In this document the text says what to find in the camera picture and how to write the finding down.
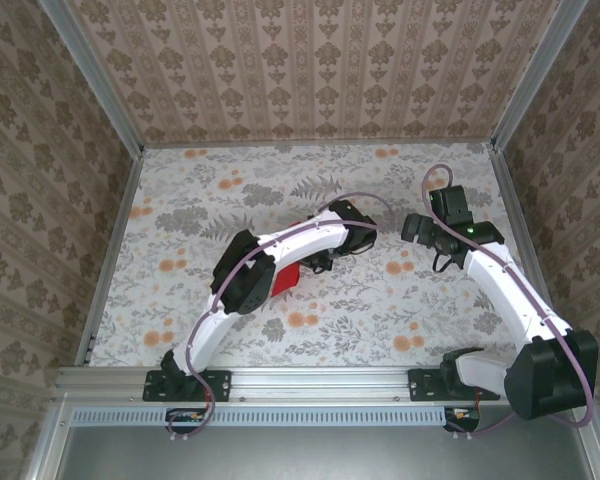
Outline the red paper sheet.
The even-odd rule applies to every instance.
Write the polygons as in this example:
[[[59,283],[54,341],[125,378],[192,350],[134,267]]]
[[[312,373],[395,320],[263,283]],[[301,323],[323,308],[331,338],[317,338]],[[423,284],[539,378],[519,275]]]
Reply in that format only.
[[[276,240],[272,246],[276,258],[276,275],[273,281],[271,296],[276,297],[286,290],[295,287],[300,279],[300,256],[301,234],[291,236],[290,233],[297,230],[302,222],[295,222],[288,228],[272,234]]]

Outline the floral patterned table cover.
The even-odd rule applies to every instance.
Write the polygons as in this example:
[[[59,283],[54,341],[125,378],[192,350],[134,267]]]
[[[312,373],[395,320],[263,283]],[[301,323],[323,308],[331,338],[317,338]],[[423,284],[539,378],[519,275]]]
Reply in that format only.
[[[436,274],[432,250],[401,240],[421,192],[463,186],[479,221],[515,248],[488,144],[332,145],[148,150],[91,362],[153,367],[183,341],[207,302],[234,235],[272,233],[344,194],[381,228],[375,246],[239,319],[217,367],[435,364],[481,347],[512,359],[505,322],[456,267]]]

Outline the grey metal panel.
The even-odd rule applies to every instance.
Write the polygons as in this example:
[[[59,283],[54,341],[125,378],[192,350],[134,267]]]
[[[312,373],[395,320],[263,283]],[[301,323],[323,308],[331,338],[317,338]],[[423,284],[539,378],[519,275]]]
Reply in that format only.
[[[69,427],[53,480],[594,480],[579,435],[511,420],[481,436],[398,426]]]

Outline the aluminium table side rail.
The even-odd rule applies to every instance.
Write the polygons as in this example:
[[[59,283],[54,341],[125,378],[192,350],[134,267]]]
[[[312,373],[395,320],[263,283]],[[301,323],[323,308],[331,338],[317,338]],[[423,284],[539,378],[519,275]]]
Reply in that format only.
[[[554,309],[504,154],[492,148],[490,160],[515,240],[516,247],[511,247],[512,256],[546,305]]]
[[[91,361],[93,346],[97,338],[100,323],[106,306],[111,281],[116,270],[117,259],[123,242],[126,226],[128,224],[134,197],[139,185],[144,164],[144,150],[133,159],[129,177],[121,198],[121,203],[116,220],[111,232],[111,237],[104,257],[98,282],[94,290],[91,306],[84,325],[81,341],[76,353],[74,365],[77,367],[88,366]]]

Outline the thin aluminium table rail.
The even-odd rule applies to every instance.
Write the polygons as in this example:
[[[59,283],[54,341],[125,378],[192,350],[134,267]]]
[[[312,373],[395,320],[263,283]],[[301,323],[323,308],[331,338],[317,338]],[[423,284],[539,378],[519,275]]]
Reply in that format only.
[[[144,144],[144,150],[188,149],[188,148],[247,148],[247,147],[300,147],[300,146],[332,146],[332,145],[363,145],[363,146],[393,146],[393,145],[452,145],[452,144],[488,144],[489,138],[401,138],[401,139],[301,139],[279,141],[244,141],[244,142],[189,142]]]

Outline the long aluminium mounting rail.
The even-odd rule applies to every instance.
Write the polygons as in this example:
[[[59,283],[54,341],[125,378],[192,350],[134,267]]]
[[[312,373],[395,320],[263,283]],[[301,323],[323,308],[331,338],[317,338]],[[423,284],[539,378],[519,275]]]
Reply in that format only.
[[[231,367],[225,404],[348,405],[409,403],[407,371],[418,367]],[[142,400],[146,374],[156,367],[67,367],[55,381],[52,399],[88,405]]]

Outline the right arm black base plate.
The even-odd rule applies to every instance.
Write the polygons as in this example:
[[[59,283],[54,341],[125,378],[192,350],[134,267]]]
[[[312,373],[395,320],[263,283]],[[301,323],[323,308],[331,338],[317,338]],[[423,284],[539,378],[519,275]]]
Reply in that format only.
[[[498,394],[491,391],[461,384],[457,379],[443,374],[439,368],[410,369],[407,377],[410,400],[413,402],[500,399]]]

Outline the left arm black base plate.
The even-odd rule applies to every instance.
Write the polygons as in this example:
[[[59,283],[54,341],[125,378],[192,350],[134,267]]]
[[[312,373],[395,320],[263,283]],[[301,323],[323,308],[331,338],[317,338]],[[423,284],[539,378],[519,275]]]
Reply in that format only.
[[[228,370],[206,370],[200,374],[217,402],[227,402],[232,373]],[[162,370],[150,370],[145,377],[142,400],[145,402],[204,402],[207,393],[194,376],[167,375]]]

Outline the aluminium frame post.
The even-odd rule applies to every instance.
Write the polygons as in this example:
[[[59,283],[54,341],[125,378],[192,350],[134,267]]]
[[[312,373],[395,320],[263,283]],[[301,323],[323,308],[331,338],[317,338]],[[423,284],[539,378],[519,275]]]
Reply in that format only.
[[[491,136],[496,153],[503,152],[511,140],[588,1],[560,1]]]
[[[122,97],[107,75],[104,63],[84,34],[68,0],[39,0],[45,13],[79,67],[98,103],[133,160],[142,156],[144,141],[128,115]]]

